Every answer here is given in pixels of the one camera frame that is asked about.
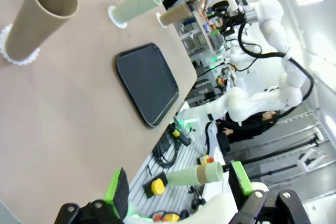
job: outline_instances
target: black tray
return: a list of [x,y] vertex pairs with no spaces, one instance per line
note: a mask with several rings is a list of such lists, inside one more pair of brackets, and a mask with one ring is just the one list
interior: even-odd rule
[[179,89],[157,45],[120,53],[117,72],[144,121],[158,126],[179,97]]

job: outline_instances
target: white paper base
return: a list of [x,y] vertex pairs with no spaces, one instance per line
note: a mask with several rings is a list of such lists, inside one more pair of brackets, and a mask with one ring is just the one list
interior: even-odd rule
[[164,25],[161,23],[160,17],[161,17],[161,13],[156,13],[156,18],[158,19],[158,22],[160,23],[160,25],[161,25],[163,28],[167,28],[166,26],[164,26]]
[[115,8],[116,8],[115,5],[110,5],[109,8],[107,9],[107,13],[109,14],[110,19],[112,20],[112,22],[113,22],[116,26],[118,26],[118,27],[121,28],[121,29],[125,29],[125,28],[127,27],[127,22],[125,22],[125,23],[119,23],[119,22],[116,21],[116,19],[115,19],[114,16],[112,15],[112,11],[113,11],[113,9],[115,9]]
[[34,52],[31,53],[31,55],[29,55],[28,58],[22,60],[22,61],[17,61],[17,60],[13,60],[11,57],[9,57],[8,53],[6,52],[6,48],[5,48],[5,45],[6,45],[6,40],[7,40],[7,37],[8,37],[8,34],[12,28],[12,25],[13,24],[9,24],[8,26],[6,26],[2,31],[1,31],[1,34],[0,34],[0,52],[2,53],[3,57],[9,61],[10,63],[13,63],[15,65],[27,65],[29,63],[31,63],[33,60],[36,59],[36,57],[38,56],[39,52],[40,52],[40,49],[39,48],[36,48]]

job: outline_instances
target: yellow button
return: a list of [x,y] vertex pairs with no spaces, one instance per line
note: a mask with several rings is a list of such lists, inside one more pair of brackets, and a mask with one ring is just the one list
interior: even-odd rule
[[168,214],[164,217],[165,221],[178,222],[180,217],[176,214]]
[[179,137],[181,134],[180,134],[180,132],[179,132],[178,130],[175,130],[175,131],[173,132],[173,135],[174,135],[175,137]]
[[152,192],[155,195],[163,194],[164,191],[165,191],[165,187],[164,187],[164,184],[163,184],[163,182],[160,178],[158,178],[158,179],[156,179],[152,182]]

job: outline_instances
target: beige table surface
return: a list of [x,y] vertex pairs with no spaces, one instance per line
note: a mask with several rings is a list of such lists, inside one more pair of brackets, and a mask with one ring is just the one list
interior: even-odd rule
[[[0,29],[21,2],[0,0]],[[0,57],[0,198],[23,224],[54,223],[67,202],[84,206],[121,166],[131,181],[196,80],[177,31],[156,20],[164,7],[118,29],[107,8],[120,2],[79,0],[76,16],[32,64]],[[161,49],[180,90],[154,129],[138,116],[114,67],[116,54],[149,42]]]

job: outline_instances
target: brown cardboard tube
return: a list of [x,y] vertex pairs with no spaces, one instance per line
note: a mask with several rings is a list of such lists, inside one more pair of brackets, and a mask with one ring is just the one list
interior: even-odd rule
[[209,182],[205,175],[205,165],[199,165],[197,167],[196,174],[200,184],[206,184]]
[[160,21],[162,25],[167,26],[172,23],[177,23],[185,18],[192,16],[192,13],[185,2],[180,3],[174,8],[168,10],[165,14],[161,15]]
[[9,57],[27,59],[77,9],[78,0],[24,0],[6,40]]

